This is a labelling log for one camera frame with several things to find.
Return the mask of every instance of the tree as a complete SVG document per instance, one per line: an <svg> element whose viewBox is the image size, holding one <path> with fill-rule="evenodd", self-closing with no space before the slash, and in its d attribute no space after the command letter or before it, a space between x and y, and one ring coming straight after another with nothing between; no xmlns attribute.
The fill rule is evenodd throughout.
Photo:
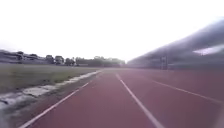
<svg viewBox="0 0 224 128"><path fill-rule="evenodd" d="M35 59L37 59L37 54L30 54L30 58L31 58L31 60L35 60Z"/></svg>
<svg viewBox="0 0 224 128"><path fill-rule="evenodd" d="M46 60L49 64L54 64L54 57L52 55L47 55Z"/></svg>
<svg viewBox="0 0 224 128"><path fill-rule="evenodd" d="M64 64L64 58L62 56L55 56L55 63L57 65Z"/></svg>
<svg viewBox="0 0 224 128"><path fill-rule="evenodd" d="M20 54L20 55L23 55L24 54L24 52L22 52L22 51L18 51L18 52L16 52L17 54Z"/></svg>
<svg viewBox="0 0 224 128"><path fill-rule="evenodd" d="M67 65L67 66L71 66L71 64L72 64L72 60L69 59L69 58L66 58L66 59L65 59L65 65Z"/></svg>

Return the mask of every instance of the red running track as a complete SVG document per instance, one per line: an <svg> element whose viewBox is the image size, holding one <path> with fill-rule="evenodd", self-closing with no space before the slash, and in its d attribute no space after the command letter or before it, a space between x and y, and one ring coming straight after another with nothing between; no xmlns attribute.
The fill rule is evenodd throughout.
<svg viewBox="0 0 224 128"><path fill-rule="evenodd" d="M212 95L221 85L203 90L191 75L106 70L27 128L224 128L224 93Z"/></svg>

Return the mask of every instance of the grandstand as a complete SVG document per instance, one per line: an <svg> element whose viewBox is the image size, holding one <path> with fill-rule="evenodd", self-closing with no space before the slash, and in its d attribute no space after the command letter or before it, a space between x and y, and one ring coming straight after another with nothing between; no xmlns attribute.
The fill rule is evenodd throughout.
<svg viewBox="0 0 224 128"><path fill-rule="evenodd" d="M224 20L128 62L129 67L154 69L224 68Z"/></svg>

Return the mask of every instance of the white sky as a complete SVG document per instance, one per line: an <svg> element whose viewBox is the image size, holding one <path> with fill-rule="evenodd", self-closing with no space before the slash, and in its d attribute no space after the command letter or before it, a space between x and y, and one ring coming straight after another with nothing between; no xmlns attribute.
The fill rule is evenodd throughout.
<svg viewBox="0 0 224 128"><path fill-rule="evenodd" d="M1 0L0 49L130 60L222 18L222 0Z"/></svg>

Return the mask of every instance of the grass field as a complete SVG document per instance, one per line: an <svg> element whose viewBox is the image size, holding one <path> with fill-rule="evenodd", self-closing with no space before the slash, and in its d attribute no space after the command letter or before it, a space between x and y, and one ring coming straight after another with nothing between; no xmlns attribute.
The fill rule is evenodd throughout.
<svg viewBox="0 0 224 128"><path fill-rule="evenodd" d="M98 69L54 65L0 64L0 93L53 84Z"/></svg>

